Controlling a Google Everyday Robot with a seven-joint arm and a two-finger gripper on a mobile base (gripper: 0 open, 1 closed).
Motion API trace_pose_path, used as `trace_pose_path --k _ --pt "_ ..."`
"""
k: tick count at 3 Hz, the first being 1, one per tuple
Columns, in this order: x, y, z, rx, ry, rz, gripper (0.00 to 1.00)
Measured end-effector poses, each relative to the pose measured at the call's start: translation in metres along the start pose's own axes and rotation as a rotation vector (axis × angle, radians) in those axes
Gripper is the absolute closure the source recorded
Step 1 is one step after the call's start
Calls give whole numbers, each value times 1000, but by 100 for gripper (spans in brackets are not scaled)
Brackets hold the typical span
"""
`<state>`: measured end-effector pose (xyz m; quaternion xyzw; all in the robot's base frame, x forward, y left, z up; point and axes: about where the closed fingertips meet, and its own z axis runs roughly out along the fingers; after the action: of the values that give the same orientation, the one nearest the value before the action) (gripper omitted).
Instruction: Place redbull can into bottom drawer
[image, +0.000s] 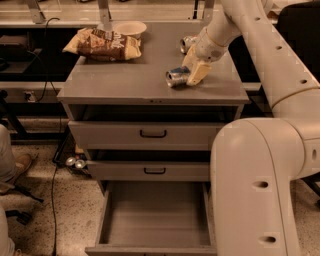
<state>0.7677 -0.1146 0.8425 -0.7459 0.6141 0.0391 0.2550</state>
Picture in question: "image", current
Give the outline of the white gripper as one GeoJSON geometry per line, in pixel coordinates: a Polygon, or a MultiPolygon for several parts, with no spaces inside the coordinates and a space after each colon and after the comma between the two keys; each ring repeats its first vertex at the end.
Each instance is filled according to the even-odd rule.
{"type": "Polygon", "coordinates": [[[204,27],[197,36],[195,46],[192,45],[189,48],[182,62],[182,66],[190,70],[187,85],[198,85],[211,71],[210,62],[220,60],[227,51],[228,45],[229,41],[222,38],[220,34],[210,35],[208,28],[204,27]]]}

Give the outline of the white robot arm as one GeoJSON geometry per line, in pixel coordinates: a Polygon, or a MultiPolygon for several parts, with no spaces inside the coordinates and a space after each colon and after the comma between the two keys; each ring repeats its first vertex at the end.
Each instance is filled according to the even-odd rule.
{"type": "Polygon", "coordinates": [[[220,0],[183,60],[190,85],[243,37],[273,113],[224,126],[211,151],[217,256],[301,256],[290,183],[320,166],[320,88],[267,14],[272,0],[220,0]]]}

